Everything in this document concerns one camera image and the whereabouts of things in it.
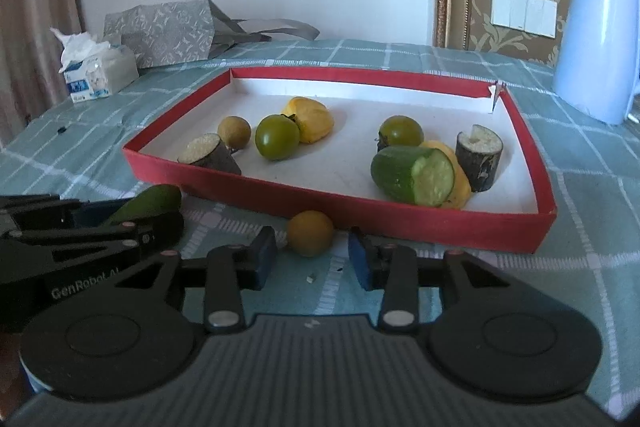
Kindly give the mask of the long green cucumber piece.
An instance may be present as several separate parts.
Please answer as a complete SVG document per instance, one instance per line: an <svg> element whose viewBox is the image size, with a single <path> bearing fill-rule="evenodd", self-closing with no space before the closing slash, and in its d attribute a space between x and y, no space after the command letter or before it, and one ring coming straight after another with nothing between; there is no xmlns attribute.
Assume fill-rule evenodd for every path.
<svg viewBox="0 0 640 427"><path fill-rule="evenodd" d="M119 210L104 221L104 225L120 225L140 219L163 216L165 213L179 210L182 193L178 186L157 184L146 188L133 199L125 202Z"/></svg>

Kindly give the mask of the small brown longan fruit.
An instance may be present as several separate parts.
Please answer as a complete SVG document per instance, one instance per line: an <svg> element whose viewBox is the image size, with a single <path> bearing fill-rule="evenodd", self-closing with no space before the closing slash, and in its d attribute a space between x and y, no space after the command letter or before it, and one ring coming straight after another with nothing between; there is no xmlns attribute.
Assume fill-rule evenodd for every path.
<svg viewBox="0 0 640 427"><path fill-rule="evenodd" d="M252 128L239 116L228 116L218 124L217 133L229 150L243 150L250 142Z"/></svg>

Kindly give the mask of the green tomato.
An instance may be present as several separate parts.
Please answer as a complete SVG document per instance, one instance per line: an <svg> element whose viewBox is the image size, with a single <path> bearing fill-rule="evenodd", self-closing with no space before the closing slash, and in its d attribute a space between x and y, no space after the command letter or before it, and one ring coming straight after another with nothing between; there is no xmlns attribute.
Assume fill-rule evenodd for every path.
<svg viewBox="0 0 640 427"><path fill-rule="evenodd" d="M300 143L300 132L296 122L282 114L269 115L257 126L255 145L260 155L277 161L291 157Z"/></svg>
<svg viewBox="0 0 640 427"><path fill-rule="evenodd" d="M392 145L419 146L423 141L422 127L407 116L390 116L378 128L379 152Z"/></svg>

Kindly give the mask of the small orange round fruit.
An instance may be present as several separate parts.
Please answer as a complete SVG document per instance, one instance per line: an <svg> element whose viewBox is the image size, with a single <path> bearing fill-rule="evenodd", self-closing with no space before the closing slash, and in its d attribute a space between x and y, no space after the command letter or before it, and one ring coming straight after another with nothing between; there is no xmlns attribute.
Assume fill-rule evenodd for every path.
<svg viewBox="0 0 640 427"><path fill-rule="evenodd" d="M334 225L322 212L307 210L288 221L288 247L303 257L317 257L333 243Z"/></svg>

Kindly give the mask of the orange yellow pepper piece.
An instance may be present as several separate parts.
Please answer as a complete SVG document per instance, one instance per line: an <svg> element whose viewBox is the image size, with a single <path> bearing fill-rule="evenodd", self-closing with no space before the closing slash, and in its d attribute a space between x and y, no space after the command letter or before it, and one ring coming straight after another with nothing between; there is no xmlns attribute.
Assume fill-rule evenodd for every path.
<svg viewBox="0 0 640 427"><path fill-rule="evenodd" d="M334 118L329 109L312 98L291 98L282 114L297 124L303 144L314 144L324 139L334 128Z"/></svg>

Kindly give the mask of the green checked tablecloth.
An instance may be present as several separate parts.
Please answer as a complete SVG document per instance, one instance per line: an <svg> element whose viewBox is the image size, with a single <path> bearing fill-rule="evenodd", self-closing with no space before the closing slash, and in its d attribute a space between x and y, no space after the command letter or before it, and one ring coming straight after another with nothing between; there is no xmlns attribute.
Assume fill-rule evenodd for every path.
<svg viewBox="0 0 640 427"><path fill-rule="evenodd" d="M639 129L566 105L552 69L500 54L358 40L238 46L207 62L150 69L111 98L63 102L1 149L1 190L100 200L142 189L122 146L232 66L328 66L441 72L506 84L547 165L558 215L536 253L483 251L496 267L582 311L603 355L589 392L622 418L639 402ZM58 128L67 130L58 134Z"/></svg>

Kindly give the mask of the red shallow tray box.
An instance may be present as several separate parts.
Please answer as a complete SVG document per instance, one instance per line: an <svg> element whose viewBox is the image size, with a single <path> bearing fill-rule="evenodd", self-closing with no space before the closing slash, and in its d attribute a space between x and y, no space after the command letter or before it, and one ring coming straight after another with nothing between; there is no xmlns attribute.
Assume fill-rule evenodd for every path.
<svg viewBox="0 0 640 427"><path fill-rule="evenodd" d="M178 161L186 144L224 118L258 124L296 96L323 103L335 126L290 159L270 161L249 145L235 155L239 174ZM495 131L504 150L494 185L460 210L389 200L372 181L370 164L378 127L394 115L414 119L427 138L448 145L477 124ZM124 155L145 182L282 217L318 210L337 228L396 239L531 254L556 217L544 161L512 96L495 81L351 68L232 68L148 124Z"/></svg>

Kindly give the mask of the white tissue pack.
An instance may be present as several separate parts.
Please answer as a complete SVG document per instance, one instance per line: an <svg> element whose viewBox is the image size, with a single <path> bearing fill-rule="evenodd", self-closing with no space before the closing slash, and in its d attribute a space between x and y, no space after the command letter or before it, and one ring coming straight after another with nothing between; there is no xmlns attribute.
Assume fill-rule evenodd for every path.
<svg viewBox="0 0 640 427"><path fill-rule="evenodd" d="M134 52L126 46L96 41L88 32L50 31L63 47L60 73L73 103L108 98L139 78Z"/></svg>

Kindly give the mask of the grey patterned gift bag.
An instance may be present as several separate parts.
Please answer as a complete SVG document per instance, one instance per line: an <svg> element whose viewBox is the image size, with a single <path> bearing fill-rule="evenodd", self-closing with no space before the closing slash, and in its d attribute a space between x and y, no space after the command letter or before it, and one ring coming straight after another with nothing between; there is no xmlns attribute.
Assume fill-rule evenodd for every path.
<svg viewBox="0 0 640 427"><path fill-rule="evenodd" d="M208 61L245 43L312 41L320 30L288 18L232 18L212 0L139 4L107 14L103 35L134 52L140 68Z"/></svg>

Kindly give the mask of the brown patterned curtain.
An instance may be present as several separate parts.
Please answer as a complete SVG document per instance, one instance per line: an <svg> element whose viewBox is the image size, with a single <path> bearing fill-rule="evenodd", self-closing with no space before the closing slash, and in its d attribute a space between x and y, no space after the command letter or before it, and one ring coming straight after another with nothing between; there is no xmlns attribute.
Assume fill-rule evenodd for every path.
<svg viewBox="0 0 640 427"><path fill-rule="evenodd" d="M76 0L1 0L3 145L67 96L54 28L78 34Z"/></svg>

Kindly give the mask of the light blue electric kettle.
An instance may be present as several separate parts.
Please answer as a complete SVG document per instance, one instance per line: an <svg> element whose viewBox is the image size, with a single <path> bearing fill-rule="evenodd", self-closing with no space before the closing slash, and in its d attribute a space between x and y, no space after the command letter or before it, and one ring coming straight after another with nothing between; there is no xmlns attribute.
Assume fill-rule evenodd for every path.
<svg viewBox="0 0 640 427"><path fill-rule="evenodd" d="M639 94L639 0L570 0L553 90L605 124L623 124Z"/></svg>

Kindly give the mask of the white wall switch panel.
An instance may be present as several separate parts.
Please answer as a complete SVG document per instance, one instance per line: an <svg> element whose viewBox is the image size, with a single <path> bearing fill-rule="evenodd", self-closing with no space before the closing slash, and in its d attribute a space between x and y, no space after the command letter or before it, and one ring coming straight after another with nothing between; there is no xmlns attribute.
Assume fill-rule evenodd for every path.
<svg viewBox="0 0 640 427"><path fill-rule="evenodd" d="M553 39L558 4L553 0L491 0L490 22Z"/></svg>

